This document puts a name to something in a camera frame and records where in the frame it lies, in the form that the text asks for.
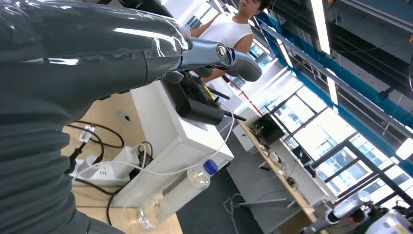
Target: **white cable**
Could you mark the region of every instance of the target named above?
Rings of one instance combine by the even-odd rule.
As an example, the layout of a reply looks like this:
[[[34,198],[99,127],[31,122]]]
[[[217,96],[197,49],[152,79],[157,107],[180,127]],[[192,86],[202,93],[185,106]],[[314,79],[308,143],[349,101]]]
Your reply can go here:
[[[146,161],[146,146],[145,146],[144,143],[141,143],[141,144],[137,145],[137,146],[135,147],[136,155],[138,155],[138,150],[137,150],[137,148],[138,148],[139,146],[143,146],[143,150],[144,150],[144,151],[143,151],[142,167],[145,167],[145,161]],[[142,174],[143,174],[143,173],[144,173],[143,171],[141,171],[141,172],[139,173],[139,175],[138,175],[139,178],[142,177]],[[129,202],[131,201],[131,197],[132,197],[131,194],[132,194],[132,190],[130,190],[130,191],[129,191],[129,194],[127,195],[125,205],[123,206],[122,212],[120,213],[119,217],[117,218],[117,221],[114,223],[114,225],[113,225],[114,227],[117,227],[117,224],[120,222],[120,219],[122,218],[123,213],[125,212],[126,207],[128,206]]]
[[[258,182],[253,189],[251,189],[251,191],[249,192],[249,194],[247,196],[245,196],[246,198],[249,197],[253,192],[255,192],[255,189],[258,188],[258,186],[267,180],[272,180],[278,177],[278,174],[276,174],[275,176],[271,177],[270,179],[263,179],[260,182]],[[232,219],[232,223],[234,224],[234,228],[235,228],[235,233],[238,234],[238,228],[237,228],[237,224],[235,224],[235,220],[234,220],[234,208],[238,208],[241,205],[238,203],[233,202],[232,200],[234,199],[235,196],[242,196],[241,194],[234,194],[232,195],[232,197],[229,197],[226,201],[224,201],[222,204],[226,210],[226,212],[228,212],[228,214],[231,214],[231,219]]]
[[[233,113],[232,110],[230,110],[225,104],[222,104],[222,105],[223,105],[224,107],[226,107],[226,108],[231,112],[231,117],[232,117],[231,127],[229,128],[229,132],[228,132],[228,134],[226,135],[226,138],[225,138],[224,142],[223,142],[222,145],[218,148],[218,150],[216,150],[213,154],[211,154],[211,156],[209,156],[207,159],[201,161],[200,163],[195,164],[195,165],[190,166],[190,167],[186,167],[186,168],[181,169],[181,170],[176,171],[176,172],[159,173],[159,172],[153,172],[153,171],[150,171],[150,170],[144,169],[144,168],[142,168],[142,167],[139,167],[139,166],[136,166],[136,165],[133,165],[133,164],[130,164],[130,163],[126,163],[126,162],[117,162],[117,161],[100,162],[100,163],[96,163],[96,164],[94,164],[94,165],[86,168],[85,170],[79,172],[77,175],[75,175],[75,176],[73,177],[72,181],[75,181],[75,180],[77,179],[77,177],[79,177],[81,174],[83,174],[83,173],[86,172],[87,170],[89,170],[89,169],[91,169],[91,168],[93,168],[93,167],[96,167],[96,166],[104,165],[104,164],[120,163],[120,164],[125,164],[125,165],[128,165],[128,166],[137,168],[137,169],[139,169],[139,170],[141,170],[141,171],[143,171],[143,172],[149,173],[149,174],[153,174],[153,175],[157,175],[157,176],[168,176],[168,175],[170,176],[170,175],[179,174],[179,173],[184,172],[184,171],[186,171],[186,170],[188,170],[188,169],[197,167],[197,166],[205,163],[206,161],[208,161],[209,159],[211,159],[212,157],[214,157],[214,156],[221,150],[221,148],[226,144],[226,141],[228,140],[229,135],[230,135],[231,132],[232,132],[232,128],[234,127],[234,122],[235,122],[234,113]]]

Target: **person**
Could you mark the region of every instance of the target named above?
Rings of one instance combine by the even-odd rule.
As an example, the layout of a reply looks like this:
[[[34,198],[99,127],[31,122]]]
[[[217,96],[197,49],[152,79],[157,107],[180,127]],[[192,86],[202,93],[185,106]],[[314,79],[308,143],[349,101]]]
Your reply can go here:
[[[248,23],[253,16],[271,5],[272,0],[240,0],[238,13],[234,16],[223,13],[216,16],[207,24],[193,29],[192,37],[220,42],[227,47],[239,51],[248,52],[251,49],[252,34],[251,25]],[[210,77],[201,78],[203,83],[222,77],[224,71],[215,69]]]

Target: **plastic bottle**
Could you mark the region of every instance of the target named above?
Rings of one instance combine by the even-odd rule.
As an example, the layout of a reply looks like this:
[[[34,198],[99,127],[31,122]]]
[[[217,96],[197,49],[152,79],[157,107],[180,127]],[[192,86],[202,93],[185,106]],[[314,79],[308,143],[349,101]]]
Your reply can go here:
[[[218,166],[213,160],[208,160],[203,165],[188,169],[186,177],[165,194],[162,199],[155,202],[155,205],[139,211],[138,220],[140,224],[148,230],[156,227],[207,189],[210,184],[210,177],[217,171]]]

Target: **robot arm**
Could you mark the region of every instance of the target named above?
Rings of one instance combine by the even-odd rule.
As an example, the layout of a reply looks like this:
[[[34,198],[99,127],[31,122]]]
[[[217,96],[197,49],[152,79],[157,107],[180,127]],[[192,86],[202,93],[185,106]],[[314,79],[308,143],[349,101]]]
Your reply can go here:
[[[315,234],[327,227],[334,226],[341,219],[348,217],[355,210],[371,202],[368,192],[359,191],[348,199],[339,203],[334,209],[329,209],[312,225],[304,228],[301,234]]]
[[[254,81],[247,55],[191,41],[173,20],[127,8],[0,1],[0,233],[122,234],[75,208],[63,126],[168,71],[218,67]]]

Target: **wooden table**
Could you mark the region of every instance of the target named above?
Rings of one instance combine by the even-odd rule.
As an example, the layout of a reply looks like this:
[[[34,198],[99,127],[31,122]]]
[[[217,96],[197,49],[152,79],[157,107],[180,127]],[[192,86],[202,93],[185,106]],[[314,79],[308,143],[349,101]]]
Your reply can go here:
[[[248,128],[246,125],[244,125],[242,122],[238,121],[239,125],[243,128],[243,130],[245,131],[245,134],[251,139],[252,143],[254,144],[254,146],[257,148],[258,152],[260,152],[261,156],[264,158],[264,160],[266,161],[266,163],[270,166],[270,168],[272,169],[272,171],[276,174],[279,174],[279,171],[282,171],[281,167],[274,164],[271,159],[267,156],[265,156],[265,154],[263,153],[263,151],[258,147],[259,146],[259,142],[258,140],[255,138],[255,136],[252,134],[252,132],[250,131],[250,128]],[[307,202],[307,200],[305,200],[304,196],[299,192],[299,191],[295,191],[287,182],[287,180],[285,179],[285,177],[283,176],[278,176],[278,178],[280,179],[281,183],[284,185],[284,187],[286,188],[286,190],[291,194],[291,196],[295,199],[295,201],[297,202],[297,204],[300,206],[300,208],[302,209],[302,211],[304,212],[304,214],[306,215],[306,217],[308,218],[308,220],[311,223],[314,223],[318,218],[315,216],[314,214],[314,208],[312,208],[310,206],[310,204]],[[328,234],[328,232],[326,230],[323,230],[320,232],[321,234]]]
[[[123,111],[131,120],[130,124],[123,123],[118,117],[117,112]],[[107,126],[117,131],[124,139],[125,145],[135,146],[145,140],[142,126],[139,121],[133,99],[130,93],[122,95],[113,95],[111,98],[96,101],[89,111],[82,118],[84,121],[94,122]],[[62,154],[69,156],[76,147],[81,144],[79,141],[80,130],[65,127],[64,132],[71,135],[70,144],[62,150]],[[97,128],[95,132],[102,138],[103,142],[109,144],[120,144],[119,139],[110,132]],[[104,161],[111,161],[122,149],[105,147]],[[100,146],[95,143],[88,143],[83,149],[79,158],[85,159],[89,155],[98,156]],[[108,191],[115,191],[117,188],[105,188]],[[109,202],[109,195],[106,195],[91,187],[73,187],[73,193],[76,197],[76,207],[79,211],[88,216],[107,223],[106,206]],[[118,220],[122,208],[111,208],[110,215],[112,223]],[[182,234],[178,217],[174,214],[162,223],[157,229],[152,231],[144,230],[137,221],[137,209],[127,208],[116,226],[126,234]]]

